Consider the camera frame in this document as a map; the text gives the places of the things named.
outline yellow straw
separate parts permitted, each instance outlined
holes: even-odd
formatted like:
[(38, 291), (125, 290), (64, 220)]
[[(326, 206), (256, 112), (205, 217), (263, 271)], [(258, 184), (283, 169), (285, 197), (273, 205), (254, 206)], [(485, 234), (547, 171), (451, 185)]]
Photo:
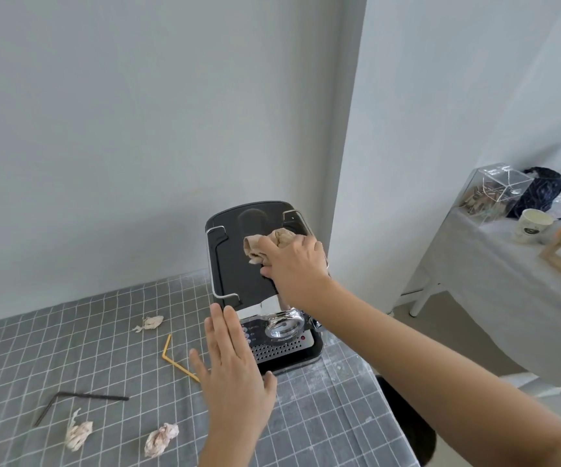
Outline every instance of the yellow straw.
[(196, 380), (198, 383), (200, 383), (201, 381), (198, 379), (198, 377), (194, 374), (192, 374), (191, 371), (189, 371), (188, 369), (185, 369), (184, 367), (180, 366), (179, 364), (177, 364), (175, 361), (173, 361), (172, 359), (170, 359), (167, 355), (166, 355), (166, 350), (168, 349), (168, 343), (170, 342), (170, 338), (172, 337), (172, 334), (168, 335), (168, 339), (166, 339), (166, 345), (164, 345), (164, 350), (161, 353), (161, 358), (166, 361), (171, 363), (172, 365), (174, 365), (177, 369), (181, 370), (184, 374), (188, 374), (189, 376), (191, 376), (194, 380)]

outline paper cup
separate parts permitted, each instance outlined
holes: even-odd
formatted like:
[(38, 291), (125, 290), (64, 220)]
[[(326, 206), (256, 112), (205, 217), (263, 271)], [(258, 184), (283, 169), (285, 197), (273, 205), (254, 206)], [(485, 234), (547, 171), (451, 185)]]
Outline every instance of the paper cup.
[(554, 219), (544, 211), (526, 209), (514, 229), (514, 241), (531, 244), (538, 242), (540, 233), (553, 224)]

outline coffee machine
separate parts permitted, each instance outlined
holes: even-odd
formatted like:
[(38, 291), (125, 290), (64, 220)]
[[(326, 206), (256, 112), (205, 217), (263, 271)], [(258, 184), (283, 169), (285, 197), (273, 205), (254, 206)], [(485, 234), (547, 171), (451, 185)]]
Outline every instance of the coffee machine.
[(286, 305), (261, 265), (248, 262), (244, 237), (286, 228), (312, 235), (306, 220), (286, 202), (256, 202), (215, 214), (207, 220), (207, 259), (216, 303), (232, 306), (261, 373), (284, 372), (315, 362), (322, 353), (322, 326)]

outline table leg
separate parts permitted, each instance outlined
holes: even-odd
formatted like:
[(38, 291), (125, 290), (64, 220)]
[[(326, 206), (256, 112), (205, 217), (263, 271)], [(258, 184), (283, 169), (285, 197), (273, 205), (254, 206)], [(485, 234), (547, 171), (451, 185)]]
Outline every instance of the table leg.
[(432, 293), (434, 293), (437, 286), (438, 286), (438, 282), (435, 281), (432, 277), (430, 277), (430, 280), (427, 282), (427, 285), (425, 285), (423, 291), (421, 291), (421, 296), (417, 301), (414, 302), (412, 308), (410, 308), (410, 316), (417, 316), (419, 312), (421, 312), (423, 306), (425, 305), (425, 302), (427, 301), (428, 298), (430, 298)]

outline clear acrylic box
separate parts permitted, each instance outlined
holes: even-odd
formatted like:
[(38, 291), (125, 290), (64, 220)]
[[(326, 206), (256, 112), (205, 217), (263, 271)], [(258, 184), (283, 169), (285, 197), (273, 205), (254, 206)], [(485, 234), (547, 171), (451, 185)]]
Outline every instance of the clear acrylic box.
[(506, 216), (533, 178), (499, 163), (475, 171), (458, 207), (478, 225)]

